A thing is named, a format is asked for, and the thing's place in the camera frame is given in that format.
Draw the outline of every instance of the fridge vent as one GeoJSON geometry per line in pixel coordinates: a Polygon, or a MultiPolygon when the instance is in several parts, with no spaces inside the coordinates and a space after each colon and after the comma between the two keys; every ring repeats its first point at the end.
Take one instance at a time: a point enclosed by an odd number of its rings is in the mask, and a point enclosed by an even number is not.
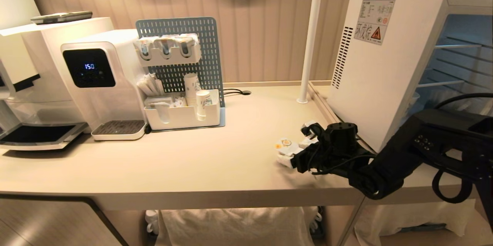
{"type": "Polygon", "coordinates": [[[347,58],[347,50],[352,38],[352,27],[344,27],[342,39],[340,40],[339,52],[337,53],[337,62],[332,76],[332,86],[339,89],[342,72],[344,70],[345,59],[347,58]]]}

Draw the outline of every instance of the digital display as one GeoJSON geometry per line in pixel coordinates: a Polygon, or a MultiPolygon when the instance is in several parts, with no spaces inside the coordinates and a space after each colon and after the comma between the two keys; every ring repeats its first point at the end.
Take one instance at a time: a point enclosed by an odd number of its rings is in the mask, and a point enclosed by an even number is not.
{"type": "Polygon", "coordinates": [[[85,64],[84,68],[86,70],[94,70],[96,67],[94,66],[94,63],[89,63],[89,64],[85,64]]]}
{"type": "Polygon", "coordinates": [[[63,57],[77,87],[113,87],[116,85],[104,50],[67,50],[63,52],[63,57]]]}

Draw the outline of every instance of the cable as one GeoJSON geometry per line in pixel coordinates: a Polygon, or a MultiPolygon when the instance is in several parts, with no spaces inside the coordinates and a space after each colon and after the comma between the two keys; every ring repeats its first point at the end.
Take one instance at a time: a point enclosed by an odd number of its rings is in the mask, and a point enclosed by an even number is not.
{"type": "Polygon", "coordinates": [[[240,90],[240,89],[236,89],[236,88],[227,88],[227,89],[223,89],[223,91],[226,91],[226,90],[235,90],[235,91],[238,91],[240,92],[241,94],[243,94],[243,91],[240,90]]]}
{"type": "Polygon", "coordinates": [[[224,95],[230,95],[230,94],[250,95],[252,93],[251,91],[248,91],[248,90],[240,90],[240,89],[236,89],[236,88],[223,89],[223,91],[226,91],[226,90],[234,90],[234,91],[233,92],[226,92],[226,93],[223,92],[224,95]]]}
{"type": "Polygon", "coordinates": [[[310,156],[310,159],[308,160],[308,163],[307,163],[308,172],[310,172],[310,173],[312,172],[311,171],[312,168],[310,167],[310,165],[312,165],[313,157],[315,157],[319,153],[320,146],[322,145],[322,143],[320,141],[318,143],[319,143],[319,145],[317,146],[317,149],[315,150],[315,153],[312,156],[310,156]]]}
{"type": "Polygon", "coordinates": [[[474,97],[493,97],[493,93],[471,93],[471,94],[460,95],[457,97],[451,97],[449,100],[445,100],[437,104],[437,106],[435,106],[435,109],[439,109],[440,107],[446,104],[450,104],[451,102],[457,102],[458,100],[470,99],[474,97]]]}
{"type": "Polygon", "coordinates": [[[326,175],[326,174],[330,174],[330,172],[331,172],[332,170],[334,170],[334,169],[336,169],[336,168],[338,168],[338,167],[340,167],[340,166],[342,166],[342,165],[345,165],[346,163],[348,163],[348,162],[350,162],[350,161],[353,161],[353,160],[355,160],[355,159],[362,158],[362,157],[375,158],[375,156],[370,156],[370,155],[361,155],[361,156],[353,157],[353,158],[350,158],[350,159],[348,159],[348,160],[346,160],[346,161],[344,161],[344,162],[341,162],[340,164],[338,164],[338,165],[336,165],[336,166],[334,166],[334,167],[331,167],[331,168],[329,168],[329,169],[327,169],[327,170],[325,170],[325,171],[322,171],[322,172],[314,172],[314,173],[312,173],[312,174],[313,174],[313,175],[326,175]]]}

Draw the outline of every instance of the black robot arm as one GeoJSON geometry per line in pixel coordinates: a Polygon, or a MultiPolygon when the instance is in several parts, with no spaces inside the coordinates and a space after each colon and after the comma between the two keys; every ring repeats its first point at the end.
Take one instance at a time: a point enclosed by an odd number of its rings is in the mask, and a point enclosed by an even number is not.
{"type": "Polygon", "coordinates": [[[411,116],[378,155],[357,143],[354,124],[331,124],[325,130],[313,124],[302,129],[304,134],[310,131],[319,142],[291,160],[298,172],[313,169],[312,174],[346,177],[366,197],[378,200],[401,188],[404,179],[425,163],[438,169],[432,188],[446,202],[463,202],[475,184],[492,225],[493,118],[463,111],[426,109],[411,116]],[[452,149],[462,152],[461,160],[447,156],[452,149]],[[447,198],[440,192],[438,184],[444,172],[462,180],[456,197],[447,198]]]}

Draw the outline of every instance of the warning label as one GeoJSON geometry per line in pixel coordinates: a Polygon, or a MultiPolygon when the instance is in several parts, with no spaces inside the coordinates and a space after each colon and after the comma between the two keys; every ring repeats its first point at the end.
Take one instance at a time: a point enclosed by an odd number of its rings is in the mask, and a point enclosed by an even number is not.
{"type": "Polygon", "coordinates": [[[354,37],[381,45],[396,0],[363,0],[354,37]]]}
{"type": "Polygon", "coordinates": [[[377,27],[377,30],[375,30],[375,32],[373,32],[373,35],[371,36],[371,38],[381,40],[380,39],[380,27],[377,27]]]}

